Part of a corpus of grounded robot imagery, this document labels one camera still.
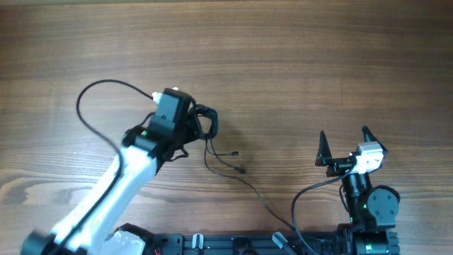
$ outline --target tabletop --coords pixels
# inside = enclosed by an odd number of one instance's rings
[[[453,18],[441,1],[214,1],[0,8],[0,254],[48,231],[108,168],[115,152],[77,119],[87,84],[119,79],[151,93],[178,87],[217,109],[218,152],[246,168],[290,220],[314,166],[319,132],[344,157],[368,125],[389,150],[371,175],[401,194],[402,254],[453,250]],[[156,109],[103,84],[81,112],[120,144]],[[255,193],[203,164],[203,141],[166,163],[117,225],[153,233],[285,231]],[[240,175],[208,158],[217,171]],[[339,183],[304,194],[299,226],[332,231],[348,214]]]

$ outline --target wood grain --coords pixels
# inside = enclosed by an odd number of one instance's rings
[[[325,130],[334,156],[368,125],[390,153],[374,185],[400,191],[403,254],[453,250],[453,20],[441,2],[257,1],[0,8],[0,254],[17,254],[90,190],[113,151],[77,120],[82,88],[121,79],[177,86],[220,117],[217,150],[279,215],[303,187]],[[83,100],[90,123],[120,141],[153,103],[115,84]],[[202,142],[166,164],[122,216],[152,232],[284,230],[246,186],[203,166]],[[220,171],[230,170],[210,159]],[[305,230],[347,222],[338,184],[297,204]]]

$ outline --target wooden surface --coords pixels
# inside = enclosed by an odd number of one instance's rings
[[[217,150],[276,212],[325,181],[319,132],[344,157],[368,125],[389,149],[374,185],[401,193],[403,254],[453,250],[453,22],[424,1],[217,2],[0,9],[0,254],[17,254],[89,191],[113,151],[77,119],[88,83],[121,79],[151,93],[177,86],[216,108]],[[155,108],[106,84],[82,102],[115,141]],[[202,142],[165,164],[118,222],[155,233],[285,230],[248,187],[211,174]],[[210,159],[216,169],[231,173]],[[338,185],[297,204],[304,230],[347,222]]]

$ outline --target wooden table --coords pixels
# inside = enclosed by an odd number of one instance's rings
[[[402,201],[402,254],[453,250],[453,33],[451,5],[413,1],[251,1],[0,9],[0,254],[17,254],[88,192],[114,152],[77,119],[76,97],[98,79],[145,91],[177,86],[218,110],[220,152],[276,212],[308,185],[319,132],[335,157],[368,125],[389,149],[372,183]],[[120,143],[155,109],[116,85],[93,88],[86,119]],[[155,233],[274,232],[285,226],[247,186],[211,174],[203,142],[165,164],[118,222]],[[234,173],[214,159],[218,171]],[[297,203],[304,230],[348,221],[338,183]]]

